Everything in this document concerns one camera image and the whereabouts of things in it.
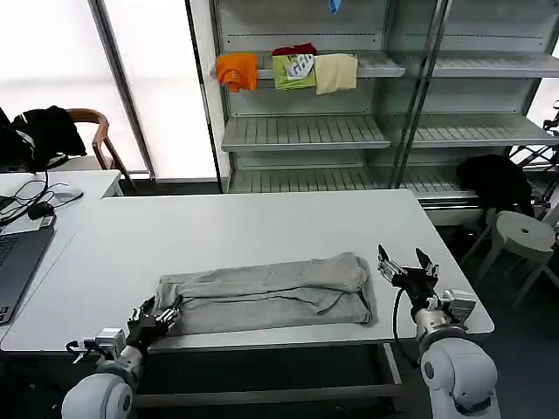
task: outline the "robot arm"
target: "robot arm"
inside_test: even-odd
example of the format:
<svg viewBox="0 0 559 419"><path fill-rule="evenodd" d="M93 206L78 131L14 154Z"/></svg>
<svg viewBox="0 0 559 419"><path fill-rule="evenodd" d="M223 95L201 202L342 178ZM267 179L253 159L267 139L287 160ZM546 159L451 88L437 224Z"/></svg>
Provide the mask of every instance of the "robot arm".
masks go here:
<svg viewBox="0 0 559 419"><path fill-rule="evenodd" d="M418 326L421 374L429 387L433 419L500 419L495 393L497 368L479 346L468 340L466 332L465 321L475 307L475 297L447 290L440 298L434 292L438 266L419 249L417 255L421 268L402 267L379 246L378 269L410 298L411 317ZM103 347L97 340L88 342L88 347L83 345L83 354L93 348L103 354L103 360L97 374L68 392L62 404L63 419L127 418L148 346L167 334L181 302L177 299L158 316L150 313L153 298L134 309L128 320L130 335L125 347L115 342Z"/></svg>
<svg viewBox="0 0 559 419"><path fill-rule="evenodd" d="M151 313L154 303L152 297L133 310L128 319L130 335L126 346L121 343L124 336L121 329L103 329L95 340L86 340L78 350L72 350L79 354L76 361L82 360L91 350L100 352L102 358L96 373L66 394L62 403L63 419L125 419L130 415L148 347L165 336L175 323L182 297L157 316Z"/></svg>
<svg viewBox="0 0 559 419"><path fill-rule="evenodd" d="M500 419L497 368L466 333L465 321L475 307L475 297L446 290L440 298L434 291L438 266L419 249L416 253L422 267L402 267L379 246L378 269L410 298L433 419Z"/></svg>
<svg viewBox="0 0 559 419"><path fill-rule="evenodd" d="M429 387L433 419L474 414L500 418L495 394L497 368L475 343L457 338L434 342L421 357L421 375Z"/></svg>

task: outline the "chair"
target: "chair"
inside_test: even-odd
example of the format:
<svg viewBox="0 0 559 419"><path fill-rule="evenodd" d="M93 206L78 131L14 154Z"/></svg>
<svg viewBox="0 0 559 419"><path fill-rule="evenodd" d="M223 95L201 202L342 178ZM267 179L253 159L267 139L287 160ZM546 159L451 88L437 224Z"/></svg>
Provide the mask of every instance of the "chair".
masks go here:
<svg viewBox="0 0 559 419"><path fill-rule="evenodd" d="M549 215L551 216L554 213L557 213L556 209L551 211ZM513 308L516 308L522 302L542 273L545 273L559 287L559 278L548 268L548 261L553 256L556 243L556 233L551 224L554 219L553 216L547 217L543 222L516 212L502 211L495 214L493 211L489 215L486 229L460 260L460 265L465 266L469 257L491 233L491 250L487 253L475 274L474 286L480 284L502 251L510 251L521 258L520 263L526 262L530 268L530 273L524 285L516 294ZM514 265L508 271L508 274L511 274L520 263Z"/></svg>
<svg viewBox="0 0 559 419"><path fill-rule="evenodd" d="M72 117L74 122L89 122L93 124L99 124L97 132L93 137L92 146L93 152L97 157L100 168L103 170L108 170L110 168L116 168L119 170L127 182L130 184L132 190L139 195L140 192L136 188L134 181L130 178L130 174L124 167L121 158L114 149L113 143L108 138L108 120L105 115L94 111L93 109L67 109L67 112ZM101 152L101 146L105 144L109 154L111 155L112 161L109 161Z"/></svg>

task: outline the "desk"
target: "desk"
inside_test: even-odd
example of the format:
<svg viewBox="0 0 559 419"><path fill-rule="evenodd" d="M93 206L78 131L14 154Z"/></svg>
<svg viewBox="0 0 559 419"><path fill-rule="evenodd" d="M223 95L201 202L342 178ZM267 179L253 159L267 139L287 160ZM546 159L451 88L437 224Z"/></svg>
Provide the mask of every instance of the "desk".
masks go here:
<svg viewBox="0 0 559 419"><path fill-rule="evenodd" d="M4 351L64 352L103 327L125 330L132 307L162 274L328 258L355 251L370 263L379 318L372 327L319 325L167 338L150 350L231 350L393 341L396 290L376 269L377 246L402 265L415 248L440 264L437 291L473 292L451 253L405 189L295 194L121 197L100 200L2 341ZM398 331L415 338L403 299ZM491 333L479 302L470 333Z"/></svg>
<svg viewBox="0 0 559 419"><path fill-rule="evenodd" d="M31 295L37 290L39 284L52 268L52 265L59 258L66 246L71 242L79 227L91 220L94 207L99 200L105 196L119 195L120 188L118 181L121 173L118 170L98 170L83 172L49 172L49 184L53 185L57 182L68 183L74 188L81 189L84 196L78 201L68 203L67 205L56 209L57 222L54 226L55 234L51 243L43 256L43 259L25 290L24 296L20 299L17 312L14 314L16 318L22 311ZM24 183L33 179L33 175L29 173L14 173L0 175L0 195L13 195ZM36 175L37 179L43 180L44 175ZM41 182L34 182L25 187L24 195L33 196L40 192L43 188ZM35 230L40 225L41 220L32 221L28 216L22 216L14 223L6 226L2 234L13 233L17 231ZM0 340L8 332L11 324L0 326Z"/></svg>

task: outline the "gray cloth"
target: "gray cloth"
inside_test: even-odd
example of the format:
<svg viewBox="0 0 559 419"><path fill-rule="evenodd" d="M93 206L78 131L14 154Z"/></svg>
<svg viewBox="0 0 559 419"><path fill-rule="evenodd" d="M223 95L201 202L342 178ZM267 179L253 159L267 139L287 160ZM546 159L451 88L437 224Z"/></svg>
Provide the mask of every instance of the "gray cloth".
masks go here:
<svg viewBox="0 0 559 419"><path fill-rule="evenodd" d="M171 335L328 323L367 326L376 321L369 277L367 262L354 253L165 275L157 286L155 309L183 296Z"/></svg>

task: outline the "folded garment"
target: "folded garment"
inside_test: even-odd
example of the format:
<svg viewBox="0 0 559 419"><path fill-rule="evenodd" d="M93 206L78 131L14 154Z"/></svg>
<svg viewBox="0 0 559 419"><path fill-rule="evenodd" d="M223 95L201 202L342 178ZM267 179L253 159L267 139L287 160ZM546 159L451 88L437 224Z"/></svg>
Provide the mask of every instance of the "folded garment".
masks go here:
<svg viewBox="0 0 559 419"><path fill-rule="evenodd" d="M318 55L318 51L313 45L309 42L303 45L295 45L295 46L285 46L283 48L277 48L272 51L272 55L297 55L297 54L312 54Z"/></svg>
<svg viewBox="0 0 559 419"><path fill-rule="evenodd" d="M314 57L316 94L357 88L357 58L348 54Z"/></svg>
<svg viewBox="0 0 559 419"><path fill-rule="evenodd" d="M161 277L155 309L183 296L170 335L376 321L367 262L354 253L329 259Z"/></svg>
<svg viewBox="0 0 559 419"><path fill-rule="evenodd" d="M273 83L276 90L293 90L304 89L316 86L316 77L314 76L314 57L312 55L304 55L302 57L313 57L313 63L306 67L307 76L302 79L289 76L289 71L299 67L301 60L299 55L278 55L272 57L273 66Z"/></svg>
<svg viewBox="0 0 559 419"><path fill-rule="evenodd" d="M256 55L233 53L216 60L217 80L222 86L229 85L233 93L239 89L256 90L258 67Z"/></svg>

